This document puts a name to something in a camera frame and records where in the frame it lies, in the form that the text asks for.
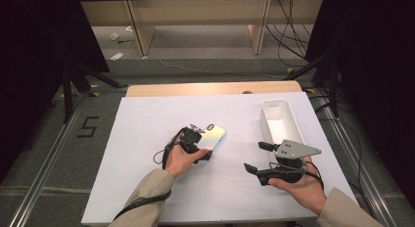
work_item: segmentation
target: white container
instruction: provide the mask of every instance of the white container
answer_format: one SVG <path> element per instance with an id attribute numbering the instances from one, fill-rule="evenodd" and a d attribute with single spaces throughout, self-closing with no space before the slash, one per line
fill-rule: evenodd
<path id="1" fill-rule="evenodd" d="M 304 144 L 302 136 L 286 100 L 268 100 L 262 102 L 260 127 L 264 142 L 281 144 L 284 139 Z M 275 152 L 269 153 L 270 161 L 277 162 Z"/>

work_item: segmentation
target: smartphone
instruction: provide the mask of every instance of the smartphone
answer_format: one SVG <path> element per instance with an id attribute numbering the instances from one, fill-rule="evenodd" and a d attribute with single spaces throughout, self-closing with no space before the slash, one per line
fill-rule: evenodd
<path id="1" fill-rule="evenodd" d="M 218 125 L 210 124 L 205 129 L 205 133 L 202 133 L 202 138 L 198 143 L 198 148 L 212 151 L 222 140 L 225 132 L 225 129 L 219 127 Z"/>

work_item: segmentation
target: person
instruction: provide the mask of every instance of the person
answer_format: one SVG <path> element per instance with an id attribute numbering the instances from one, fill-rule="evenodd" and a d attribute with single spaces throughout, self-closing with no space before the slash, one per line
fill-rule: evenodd
<path id="1" fill-rule="evenodd" d="M 131 194 L 125 206 L 142 199 L 167 194 L 174 180 L 187 172 L 192 163 L 207 152 L 208 150 L 201 149 L 194 154 L 187 154 L 180 145 L 175 145 L 168 155 L 165 169 L 157 168 L 147 174 Z M 311 157 L 303 159 L 312 161 Z M 311 164 L 307 163 L 306 168 L 309 172 L 317 174 Z M 382 226 L 340 190 L 335 188 L 326 197 L 320 183 L 311 176 L 304 175 L 299 182 L 294 184 L 277 178 L 270 179 L 268 183 L 288 192 L 300 205 L 313 211 L 318 216 L 317 222 L 321 227 Z M 110 226 L 158 226 L 158 220 L 164 211 L 164 202 L 159 201 L 133 208 L 120 215 Z"/>

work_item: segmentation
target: sleeve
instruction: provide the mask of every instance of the sleeve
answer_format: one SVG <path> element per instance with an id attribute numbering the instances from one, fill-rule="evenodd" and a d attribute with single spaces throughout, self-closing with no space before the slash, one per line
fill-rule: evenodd
<path id="1" fill-rule="evenodd" d="M 327 197 L 317 222 L 321 227 L 383 226 L 360 208 L 351 198 L 336 188 Z"/>
<path id="2" fill-rule="evenodd" d="M 125 206 L 128 206 L 140 199 L 164 195 L 171 189 L 173 184 L 174 178 L 168 171 L 155 169 L 141 180 L 140 184 L 138 184 L 137 188 L 131 194 Z M 129 210 L 110 224 L 110 226 L 157 226 L 159 217 L 164 211 L 164 203 L 165 201 L 156 202 Z"/>

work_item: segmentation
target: human hand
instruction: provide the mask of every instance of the human hand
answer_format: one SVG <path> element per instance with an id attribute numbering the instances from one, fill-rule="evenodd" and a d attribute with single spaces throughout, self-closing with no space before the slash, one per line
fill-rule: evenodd
<path id="1" fill-rule="evenodd" d="M 208 149 L 200 149 L 193 154 L 187 154 L 180 145 L 174 145 L 168 155 L 164 170 L 170 172 L 175 179 L 188 171 L 195 160 L 207 153 Z"/>
<path id="2" fill-rule="evenodd" d="M 304 157 L 303 160 L 312 162 L 311 157 Z M 309 163 L 306 164 L 306 169 L 308 172 L 317 174 L 315 167 Z M 309 175 L 304 175 L 297 183 L 288 183 L 282 179 L 271 178 L 268 184 L 288 192 L 300 205 L 310 209 L 317 216 L 320 215 L 321 209 L 326 203 L 327 197 L 320 182 Z"/>

